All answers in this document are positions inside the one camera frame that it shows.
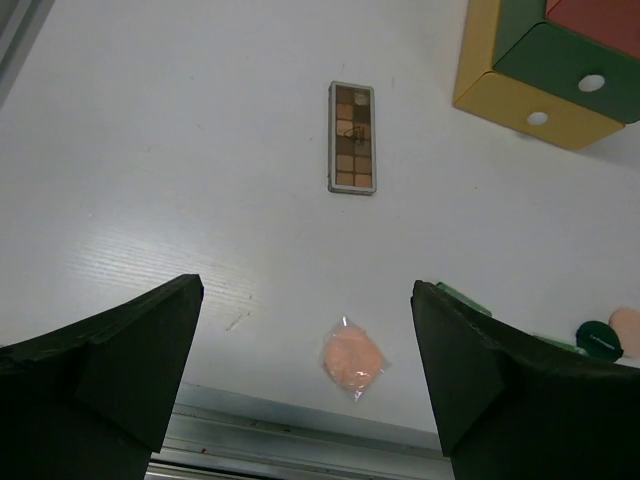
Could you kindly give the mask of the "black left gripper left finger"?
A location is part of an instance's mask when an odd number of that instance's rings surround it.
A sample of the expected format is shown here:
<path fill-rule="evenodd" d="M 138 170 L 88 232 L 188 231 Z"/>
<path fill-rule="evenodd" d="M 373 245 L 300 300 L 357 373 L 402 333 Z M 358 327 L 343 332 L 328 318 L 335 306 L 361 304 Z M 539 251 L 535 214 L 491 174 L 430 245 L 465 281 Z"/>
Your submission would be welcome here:
<path fill-rule="evenodd" d="M 195 335 L 196 274 L 1 349 L 4 479 L 141 479 Z"/>

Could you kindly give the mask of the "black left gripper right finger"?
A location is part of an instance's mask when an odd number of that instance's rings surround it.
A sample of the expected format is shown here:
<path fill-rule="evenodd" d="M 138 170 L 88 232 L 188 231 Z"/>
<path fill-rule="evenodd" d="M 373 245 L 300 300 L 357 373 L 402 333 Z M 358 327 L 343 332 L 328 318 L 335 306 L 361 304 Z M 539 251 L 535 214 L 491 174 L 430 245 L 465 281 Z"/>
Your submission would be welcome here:
<path fill-rule="evenodd" d="M 416 338 L 458 479 L 635 479 L 639 372 L 582 356 L 414 284 Z"/>

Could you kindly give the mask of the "dark green round compact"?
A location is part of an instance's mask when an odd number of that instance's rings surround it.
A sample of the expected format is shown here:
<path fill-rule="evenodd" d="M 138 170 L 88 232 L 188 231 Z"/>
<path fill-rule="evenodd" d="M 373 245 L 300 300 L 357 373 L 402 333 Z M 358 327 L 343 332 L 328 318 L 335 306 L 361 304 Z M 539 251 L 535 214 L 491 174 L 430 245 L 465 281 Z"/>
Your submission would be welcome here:
<path fill-rule="evenodd" d="M 606 323 L 587 321 L 576 331 L 576 346 L 589 357 L 615 362 L 623 355 L 616 332 Z"/>

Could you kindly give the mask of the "peach round powder puff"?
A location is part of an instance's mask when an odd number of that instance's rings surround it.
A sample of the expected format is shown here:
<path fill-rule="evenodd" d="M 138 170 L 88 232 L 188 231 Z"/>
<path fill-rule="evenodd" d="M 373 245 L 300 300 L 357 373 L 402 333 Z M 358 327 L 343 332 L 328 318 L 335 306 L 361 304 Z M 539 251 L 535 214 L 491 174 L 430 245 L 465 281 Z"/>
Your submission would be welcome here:
<path fill-rule="evenodd" d="M 614 311 L 609 318 L 609 326 L 616 333 L 623 355 L 638 359 L 640 355 L 640 313 L 623 307 Z"/>

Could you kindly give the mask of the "peach makeup sponge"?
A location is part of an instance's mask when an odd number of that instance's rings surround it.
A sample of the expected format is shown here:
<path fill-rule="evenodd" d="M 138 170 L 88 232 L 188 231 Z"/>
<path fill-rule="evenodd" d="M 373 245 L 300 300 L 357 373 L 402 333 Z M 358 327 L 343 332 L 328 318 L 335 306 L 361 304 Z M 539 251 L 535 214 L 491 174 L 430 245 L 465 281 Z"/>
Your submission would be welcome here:
<path fill-rule="evenodd" d="M 327 377 L 353 402 L 391 367 L 367 331 L 346 315 L 323 338 L 319 359 Z"/>

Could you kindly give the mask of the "red top drawer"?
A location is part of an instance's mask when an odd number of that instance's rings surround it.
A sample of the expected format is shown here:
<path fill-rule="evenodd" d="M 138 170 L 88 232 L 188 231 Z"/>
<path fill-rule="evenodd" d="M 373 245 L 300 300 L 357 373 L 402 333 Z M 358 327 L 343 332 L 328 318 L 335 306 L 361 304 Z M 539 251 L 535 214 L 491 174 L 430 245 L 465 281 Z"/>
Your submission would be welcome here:
<path fill-rule="evenodd" d="M 594 42 L 639 58 L 639 0 L 548 0 L 545 16 Z"/>

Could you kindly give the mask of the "yellow bottom drawer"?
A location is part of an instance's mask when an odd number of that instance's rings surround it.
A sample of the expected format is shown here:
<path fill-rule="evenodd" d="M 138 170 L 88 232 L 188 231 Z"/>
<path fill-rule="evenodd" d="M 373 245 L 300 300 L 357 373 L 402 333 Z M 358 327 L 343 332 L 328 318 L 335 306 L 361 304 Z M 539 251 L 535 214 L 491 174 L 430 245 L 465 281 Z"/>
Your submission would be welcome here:
<path fill-rule="evenodd" d="M 565 150 L 581 150 L 624 128 L 616 120 L 494 72 L 480 76 L 454 106 Z"/>

